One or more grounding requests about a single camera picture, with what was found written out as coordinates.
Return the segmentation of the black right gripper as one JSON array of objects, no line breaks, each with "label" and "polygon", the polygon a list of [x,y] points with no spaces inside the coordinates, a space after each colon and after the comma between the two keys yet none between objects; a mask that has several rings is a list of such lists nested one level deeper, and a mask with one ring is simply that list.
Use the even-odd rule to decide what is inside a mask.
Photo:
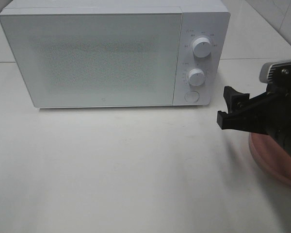
[{"label": "black right gripper", "polygon": [[225,86],[223,97],[227,112],[217,113],[222,130],[267,134],[291,157],[291,84],[267,84],[264,93],[251,99],[249,93]]}]

